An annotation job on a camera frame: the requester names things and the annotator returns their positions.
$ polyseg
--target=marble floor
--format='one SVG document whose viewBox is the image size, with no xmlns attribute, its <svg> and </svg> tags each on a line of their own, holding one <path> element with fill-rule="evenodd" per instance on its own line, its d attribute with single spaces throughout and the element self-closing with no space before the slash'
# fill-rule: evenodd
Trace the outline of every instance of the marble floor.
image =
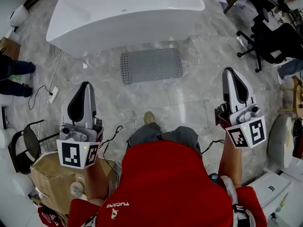
<svg viewBox="0 0 303 227">
<path fill-rule="evenodd" d="M 46 103 L 46 91 L 39 92 L 33 110 L 29 110 L 25 98 L 14 98 L 7 109 L 10 127 L 23 129 L 30 122 L 45 119 L 38 127 L 40 137 L 58 131 L 61 119 L 61 103 L 68 92 L 77 84 L 89 81 L 95 89 L 98 115 L 103 120 L 104 139 L 109 138 L 118 125 L 124 129 L 117 135 L 107 151 L 107 158 L 121 162 L 125 154 L 128 137 L 143 125 L 145 111 L 154 112 L 157 123 L 163 131 L 170 131 L 180 125 L 193 128 L 199 134 L 201 150 L 212 140 L 224 139 L 224 131 L 214 124 L 214 108 L 222 100 L 222 71 L 230 66 L 242 73 L 252 84 L 257 103 L 266 117 L 269 132 L 282 107 L 282 96 L 276 81 L 276 68 L 263 61 L 262 72 L 256 74 L 257 60 L 248 54 L 238 58 L 236 53 L 244 51 L 236 38 L 241 29 L 250 33 L 256 11 L 247 7 L 233 7 L 225 15 L 218 0 L 203 0 L 205 10 L 196 24 L 192 35 L 185 41 L 138 44 L 102 51 L 94 56 L 75 59 L 63 54 L 53 79 L 52 87 L 60 92 L 53 104 Z M 46 32 L 57 0 L 40 0 L 31 9 L 28 19 L 17 30 L 20 35 L 20 60 L 32 61 L 36 72 L 26 82 L 38 89 L 49 86 L 57 64 L 58 49 L 46 40 Z M 278 27 L 270 18 L 270 27 Z M 182 55 L 184 76 L 181 79 L 167 79 L 124 85 L 120 74 L 122 52 L 152 48 L 179 49 Z M 23 148 L 22 142 L 18 152 Z M 54 150 L 54 141 L 48 141 L 42 150 Z M 243 151 L 243 182 L 262 173 L 268 166 L 267 144 Z M 208 173 L 218 171 L 223 145 L 214 144 L 205 153 L 205 167 Z"/>
</svg>

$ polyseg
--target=floor drain mat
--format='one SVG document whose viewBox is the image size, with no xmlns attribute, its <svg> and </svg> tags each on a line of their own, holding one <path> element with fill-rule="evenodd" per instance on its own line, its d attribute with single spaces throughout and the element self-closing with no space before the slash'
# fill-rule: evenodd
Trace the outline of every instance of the floor drain mat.
<svg viewBox="0 0 303 227">
<path fill-rule="evenodd" d="M 125 84 L 183 76 L 178 49 L 155 49 L 123 53 L 121 74 Z"/>
</svg>

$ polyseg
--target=red shirt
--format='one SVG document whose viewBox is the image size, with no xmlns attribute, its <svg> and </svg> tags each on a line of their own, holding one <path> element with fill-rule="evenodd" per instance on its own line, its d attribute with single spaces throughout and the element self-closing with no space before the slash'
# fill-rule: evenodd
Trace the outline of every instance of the red shirt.
<svg viewBox="0 0 303 227">
<path fill-rule="evenodd" d="M 194 149 L 165 140 L 136 145 L 127 151 L 122 169 L 120 186 L 102 207 L 72 201 L 69 227 L 80 227 L 94 214 L 97 227 L 232 226 L 232 201 L 209 180 Z M 241 187 L 237 194 L 257 226 L 266 226 L 254 190 Z"/>
</svg>

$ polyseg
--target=white plastic device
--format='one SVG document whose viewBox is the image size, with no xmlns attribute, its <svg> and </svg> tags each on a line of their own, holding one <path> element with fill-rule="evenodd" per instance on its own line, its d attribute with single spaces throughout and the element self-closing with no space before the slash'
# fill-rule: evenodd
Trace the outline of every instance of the white plastic device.
<svg viewBox="0 0 303 227">
<path fill-rule="evenodd" d="M 59 88 L 58 87 L 54 87 L 52 94 L 53 95 L 48 95 L 48 101 L 52 104 L 54 102 L 54 100 L 56 99 L 57 95 L 59 92 Z"/>
</svg>

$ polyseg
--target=black office chair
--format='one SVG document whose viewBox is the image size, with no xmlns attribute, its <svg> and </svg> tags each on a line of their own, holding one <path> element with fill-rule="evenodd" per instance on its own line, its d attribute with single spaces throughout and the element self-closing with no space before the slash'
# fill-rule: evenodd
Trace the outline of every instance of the black office chair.
<svg viewBox="0 0 303 227">
<path fill-rule="evenodd" d="M 265 8 L 258 11 L 258 16 L 256 16 L 253 21 L 255 22 L 254 26 L 251 27 L 251 31 L 254 34 L 261 34 L 261 33 L 268 33 L 271 32 L 270 28 L 268 28 L 263 21 L 269 22 L 268 18 L 268 12 Z"/>
<path fill-rule="evenodd" d="M 255 24 L 257 27 L 256 33 L 254 34 L 254 41 L 242 31 L 237 32 L 237 36 L 242 35 L 248 41 L 248 44 L 252 45 L 252 48 L 246 52 L 237 53 L 238 57 L 255 51 L 259 67 L 255 70 L 256 72 L 262 70 L 261 57 L 271 64 L 281 63 L 286 57 L 303 60 L 303 39 L 290 24 L 282 24 L 274 31 L 271 31 L 263 22 L 262 24 Z M 277 57 L 273 57 L 271 53 L 275 51 L 281 51 L 281 54 Z"/>
</svg>

